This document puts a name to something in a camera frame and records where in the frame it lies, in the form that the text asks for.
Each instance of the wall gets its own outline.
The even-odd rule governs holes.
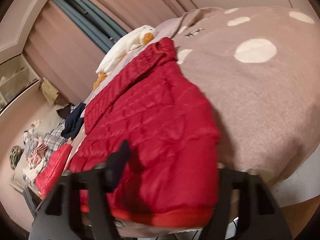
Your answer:
[[[0,64],[20,54],[47,0],[14,0],[0,22]]]
[[[42,78],[77,105],[90,95],[105,53],[50,0],[35,21],[23,55]]]
[[[10,218],[27,231],[31,229],[33,217],[21,193],[9,185],[13,173],[9,163],[9,151],[14,145],[23,147],[22,134],[35,119],[43,119],[52,109],[41,92],[21,100],[20,107],[0,125],[0,201]]]

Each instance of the red jacket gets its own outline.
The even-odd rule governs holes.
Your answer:
[[[71,150],[72,146],[70,144],[64,144],[59,147],[58,150],[52,153],[48,165],[36,177],[35,184],[42,193],[43,198],[50,192],[54,184],[59,180]]]
[[[128,139],[133,156],[108,194],[114,217],[160,227],[200,227],[218,196],[212,107],[176,63],[163,38],[134,58],[86,108],[87,137],[68,169],[105,162]],[[88,211],[87,192],[81,192]]]

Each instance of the plaid shirt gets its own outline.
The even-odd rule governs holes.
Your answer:
[[[61,136],[61,132],[64,129],[64,124],[66,120],[62,120],[57,128],[53,129],[49,133],[46,133],[44,136],[44,143],[48,146],[48,150],[45,154],[45,158],[47,159],[47,162],[49,161],[52,153],[54,153],[60,146],[66,143],[67,139]]]

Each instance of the white polka dot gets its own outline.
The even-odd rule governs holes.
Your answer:
[[[183,26],[181,27],[181,29],[178,31],[178,34],[182,33],[183,31],[185,31],[188,28],[188,26]]]
[[[289,15],[291,18],[295,18],[299,21],[305,22],[305,23],[311,23],[315,24],[315,21],[309,17],[308,15],[305,15],[304,13],[296,12],[296,11],[290,11]]]
[[[227,22],[228,26],[237,26],[241,23],[245,23],[245,22],[250,22],[250,18],[249,17],[239,17],[237,19],[231,20]]]
[[[177,63],[181,65],[186,60],[187,56],[190,54],[192,49],[184,49],[177,54],[178,61]]]
[[[233,13],[235,11],[239,10],[239,8],[232,8],[232,9],[229,9],[229,10],[226,10],[224,11],[224,14],[229,14],[229,13]]]
[[[235,58],[244,63],[262,63],[272,59],[277,48],[265,39],[250,39],[241,43],[236,49]]]

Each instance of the cable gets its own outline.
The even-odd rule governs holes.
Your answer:
[[[237,230],[237,224],[236,224],[236,222],[233,221],[233,223],[235,224],[235,227],[236,227],[236,230]]]
[[[194,234],[193,238],[191,240],[193,240],[196,236],[196,234],[198,233],[199,230],[196,231],[196,233]]]

